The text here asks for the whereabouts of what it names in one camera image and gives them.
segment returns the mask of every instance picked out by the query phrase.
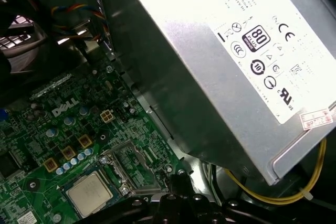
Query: capacitor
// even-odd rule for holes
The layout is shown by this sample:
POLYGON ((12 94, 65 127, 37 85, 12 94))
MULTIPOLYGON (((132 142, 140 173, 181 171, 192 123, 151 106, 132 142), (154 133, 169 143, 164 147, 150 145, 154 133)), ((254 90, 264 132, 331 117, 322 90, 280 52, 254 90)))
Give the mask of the capacitor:
POLYGON ((62 175, 64 173, 64 170, 62 167, 56 169, 56 174, 57 175, 62 175))
POLYGON ((58 135, 58 130, 56 128, 50 128, 46 131, 47 137, 54 137, 58 135))
POLYGON ((77 165, 78 164, 78 160, 74 157, 70 160, 71 165, 77 165))
POLYGON ((32 103, 30 107, 32 110, 43 110, 44 108, 43 104, 39 104, 39 103, 32 103))
POLYGON ((90 156, 93 154, 93 149, 92 148, 85 149, 84 153, 86 156, 90 156))
POLYGON ((89 109, 87 107, 85 107, 85 106, 80 107, 80 109, 79 109, 79 114, 80 115, 88 115, 89 112, 90 112, 89 109))
POLYGON ((77 155, 77 159, 78 159, 78 161, 82 161, 82 160, 84 160, 85 158, 86 158, 86 155, 85 155, 84 152, 79 153, 79 154, 77 155))
POLYGON ((52 220, 54 223, 60 223, 60 221, 62 220, 62 216, 60 214, 55 214, 52 220))
POLYGON ((122 105, 124 106, 125 109, 127 109, 130 106, 127 102, 124 102, 122 105))
POLYGON ((35 110, 34 116, 44 118, 47 115, 47 112, 45 110, 35 110))
POLYGON ((136 113, 135 108, 130 108, 130 113, 131 113, 132 115, 134 115, 134 114, 136 113))
POLYGON ((64 118, 63 122, 65 125, 70 126, 75 124, 75 119, 70 116, 67 116, 66 118, 64 118))
POLYGON ((69 170, 72 167, 72 164, 70 162, 67 162, 65 164, 63 164, 63 169, 64 170, 69 170))

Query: blue capacitor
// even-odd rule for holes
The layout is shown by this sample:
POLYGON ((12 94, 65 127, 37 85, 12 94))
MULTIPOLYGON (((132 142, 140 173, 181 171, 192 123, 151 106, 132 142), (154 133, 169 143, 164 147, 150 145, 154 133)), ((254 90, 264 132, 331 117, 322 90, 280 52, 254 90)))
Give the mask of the blue capacitor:
POLYGON ((90 113, 89 109, 87 107, 80 107, 79 114, 80 115, 88 115, 90 113))
POLYGON ((9 115, 6 110, 0 109, 0 122, 5 121, 9 118, 9 115))
POLYGON ((66 118, 64 118, 63 122, 65 125, 70 126, 75 124, 75 119, 70 116, 67 116, 66 118))
POLYGON ((47 137, 54 137, 57 136, 58 130, 56 128, 50 128, 46 131, 47 137))
POLYGON ((86 158, 86 155, 85 155, 84 152, 79 153, 79 154, 77 155, 77 159, 78 159, 78 161, 82 161, 82 160, 84 160, 85 158, 86 158))
POLYGON ((71 165, 77 165, 78 164, 78 160, 74 157, 70 160, 71 165))
POLYGON ((63 168, 57 168, 57 170, 56 170, 56 174, 57 175, 62 175, 64 173, 64 170, 63 170, 63 168))
POLYGON ((72 167, 72 165, 71 165, 70 162, 67 162, 67 163, 63 164, 63 169, 64 170, 69 170, 71 167, 72 167))
POLYGON ((90 156, 93 154, 93 149, 92 148, 85 149, 84 153, 86 156, 90 156))

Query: ce mark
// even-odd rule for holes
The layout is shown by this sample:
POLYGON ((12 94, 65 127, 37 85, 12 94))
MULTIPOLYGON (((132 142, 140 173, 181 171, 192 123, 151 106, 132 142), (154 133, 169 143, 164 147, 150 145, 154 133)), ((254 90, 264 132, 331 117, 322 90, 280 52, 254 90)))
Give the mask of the ce mark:
MULTIPOLYGON (((279 32, 282 34, 282 33, 285 33, 286 30, 288 30, 289 26, 287 24, 280 24, 279 25, 279 32)), ((295 37, 295 34, 292 33, 291 31, 287 32, 286 35, 285 35, 285 40, 288 42, 288 40, 292 37, 295 37)))

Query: yellow wire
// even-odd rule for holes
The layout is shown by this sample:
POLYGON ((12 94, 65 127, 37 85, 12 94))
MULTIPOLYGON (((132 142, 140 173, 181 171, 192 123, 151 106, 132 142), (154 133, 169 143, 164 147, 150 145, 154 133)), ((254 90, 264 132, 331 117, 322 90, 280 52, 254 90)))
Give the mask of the yellow wire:
POLYGON ((246 188, 242 183, 239 182, 239 180, 236 179, 236 177, 232 174, 231 171, 225 169, 226 174, 246 193, 250 194, 254 198, 263 201, 265 203, 273 204, 273 205, 287 205, 294 203, 304 197, 304 192, 310 192, 310 190, 315 186, 317 180, 320 177, 322 167, 323 167, 323 161, 324 161, 324 156, 325 152, 327 149, 327 140, 324 138, 321 142, 320 149, 319 149, 319 155, 318 155, 318 160, 313 172, 313 175, 308 182, 307 186, 299 193, 293 195, 293 196, 288 196, 288 197, 282 197, 282 198, 271 198, 271 197, 266 197, 259 195, 248 188, 246 188))

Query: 80 plus logo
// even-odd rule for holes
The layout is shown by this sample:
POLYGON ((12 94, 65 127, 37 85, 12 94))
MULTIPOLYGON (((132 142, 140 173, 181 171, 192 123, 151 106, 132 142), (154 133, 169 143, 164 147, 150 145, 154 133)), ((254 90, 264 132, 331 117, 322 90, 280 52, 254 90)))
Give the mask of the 80 plus logo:
POLYGON ((251 52, 256 52, 271 41, 270 36, 261 25, 244 34, 242 39, 251 52))

